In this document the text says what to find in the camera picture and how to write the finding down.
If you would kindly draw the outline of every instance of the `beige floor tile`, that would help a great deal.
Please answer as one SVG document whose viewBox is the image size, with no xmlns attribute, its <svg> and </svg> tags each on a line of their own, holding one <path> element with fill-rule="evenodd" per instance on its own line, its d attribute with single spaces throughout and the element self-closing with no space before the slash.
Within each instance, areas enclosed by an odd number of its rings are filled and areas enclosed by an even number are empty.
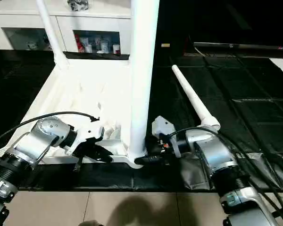
<svg viewBox="0 0 283 226">
<path fill-rule="evenodd" d="M 88 192 L 19 192 L 7 204 L 6 226 L 78 226 Z"/>
<path fill-rule="evenodd" d="M 271 200 L 273 200 L 275 202 L 275 204 L 279 208 L 281 207 L 273 193 L 267 193 L 267 195 L 271 198 Z M 269 204 L 269 202 L 267 202 L 264 198 L 263 198 L 263 201 L 265 202 L 265 204 L 266 204 L 267 208 L 269 209 L 269 211 L 274 212 L 274 208 Z M 283 226 L 282 218 L 276 218 L 276 221 L 278 222 L 279 226 Z"/>
<path fill-rule="evenodd" d="M 175 194 L 92 193 L 82 226 L 179 226 L 177 210 Z"/>
<path fill-rule="evenodd" d="M 222 226 L 226 215 L 214 193 L 177 194 L 181 226 Z"/>
</svg>

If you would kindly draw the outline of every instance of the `white pole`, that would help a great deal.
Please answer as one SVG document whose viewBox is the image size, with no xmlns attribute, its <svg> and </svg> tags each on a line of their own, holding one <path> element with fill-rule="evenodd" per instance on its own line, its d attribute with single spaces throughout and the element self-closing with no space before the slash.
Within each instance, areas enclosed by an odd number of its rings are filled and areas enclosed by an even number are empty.
<svg viewBox="0 0 283 226">
<path fill-rule="evenodd" d="M 195 109 L 198 117 L 201 120 L 202 126 L 213 126 L 215 129 L 220 129 L 220 123 L 218 120 L 211 115 L 211 113 L 208 111 L 206 106 L 203 104 L 203 102 L 200 100 L 197 93 L 194 91 L 192 86 L 189 84 L 189 82 L 186 80 L 182 72 L 179 70 L 179 68 L 176 65 L 172 66 L 172 70 L 174 74 L 176 75 L 180 85 L 182 86 L 184 92 L 188 96 L 193 108 Z"/>
<path fill-rule="evenodd" d="M 48 14 L 44 0 L 36 0 L 36 2 L 39 9 L 40 17 L 44 23 L 45 31 L 54 54 L 54 61 L 60 68 L 63 68 L 68 65 L 68 60 L 58 44 L 58 39 L 50 22 L 50 16 Z"/>
<path fill-rule="evenodd" d="M 132 0 L 130 161 L 144 156 L 159 0 Z"/>
</svg>

